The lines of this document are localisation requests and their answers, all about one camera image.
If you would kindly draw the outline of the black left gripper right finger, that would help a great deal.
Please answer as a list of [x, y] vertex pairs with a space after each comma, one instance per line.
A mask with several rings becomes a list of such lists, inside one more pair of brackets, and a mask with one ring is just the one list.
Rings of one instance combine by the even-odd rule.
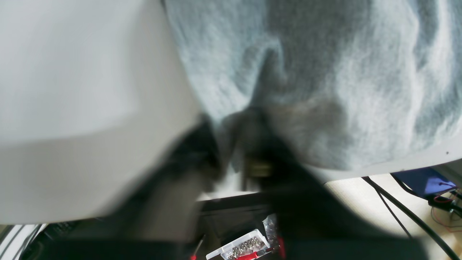
[[283, 260], [427, 260], [421, 241], [386, 232], [348, 209], [301, 163], [263, 111], [232, 117], [240, 188], [258, 186], [276, 215]]

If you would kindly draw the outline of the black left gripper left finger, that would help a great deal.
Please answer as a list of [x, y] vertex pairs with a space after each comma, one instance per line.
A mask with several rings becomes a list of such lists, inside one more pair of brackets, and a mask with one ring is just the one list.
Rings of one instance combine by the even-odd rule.
[[174, 144], [117, 207], [57, 231], [48, 225], [22, 253], [23, 260], [188, 260], [202, 192], [221, 176], [208, 121]]

